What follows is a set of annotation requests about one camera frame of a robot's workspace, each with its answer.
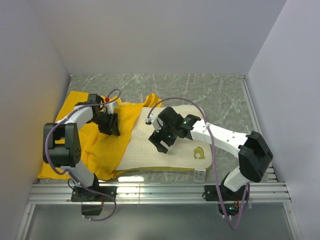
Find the yellow printed pillowcase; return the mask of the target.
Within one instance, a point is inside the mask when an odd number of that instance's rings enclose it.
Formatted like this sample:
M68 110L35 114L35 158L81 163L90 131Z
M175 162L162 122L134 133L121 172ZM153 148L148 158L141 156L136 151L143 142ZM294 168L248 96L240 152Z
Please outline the yellow printed pillowcase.
M89 93L71 91L62 108L57 120L61 120L69 114L75 105L88 99ZM132 130L144 107L151 108L161 100L155 93L149 94L142 103L124 102L118 99L118 128L120 136L102 134L98 126L94 123L85 124L79 131L81 146L81 159L87 168L93 172L100 180L115 179L123 171L116 170L121 163L127 145L131 140ZM42 163L39 179L67 180L67 174L59 175L55 173L49 164Z

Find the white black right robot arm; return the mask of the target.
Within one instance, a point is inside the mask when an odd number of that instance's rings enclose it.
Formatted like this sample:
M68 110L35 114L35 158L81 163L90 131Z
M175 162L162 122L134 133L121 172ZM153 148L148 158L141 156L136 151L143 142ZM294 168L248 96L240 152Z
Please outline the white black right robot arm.
M168 147L181 138L210 144L236 157L238 167L229 172L219 186L220 194L226 200L233 199L246 184L259 183L274 158L259 132L231 131L192 114L182 117L172 107L166 107L158 114L149 113L145 123L154 127L149 141L160 153L167 153Z

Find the cream dotted foam pillow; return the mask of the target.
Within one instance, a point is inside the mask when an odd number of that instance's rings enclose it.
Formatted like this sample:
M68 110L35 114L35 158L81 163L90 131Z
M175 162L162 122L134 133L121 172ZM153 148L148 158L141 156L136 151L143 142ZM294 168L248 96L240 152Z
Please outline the cream dotted foam pillow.
M208 143L177 138L160 153L149 141L154 127L145 124L151 109L143 107L136 120L129 144L116 168L128 176L140 176L144 182L192 182L195 170L208 170L212 166L211 146Z

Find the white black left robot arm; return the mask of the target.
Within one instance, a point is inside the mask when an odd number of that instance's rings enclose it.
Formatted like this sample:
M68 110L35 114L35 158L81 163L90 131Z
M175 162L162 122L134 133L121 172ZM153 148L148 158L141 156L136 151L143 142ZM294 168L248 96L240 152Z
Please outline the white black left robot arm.
M43 161L58 175L67 174L74 182L73 192L88 201L110 199L103 192L98 177L82 161L79 130L94 123L105 135L120 135L117 99L104 100L98 94L89 94L84 102L78 102L61 120L43 127Z

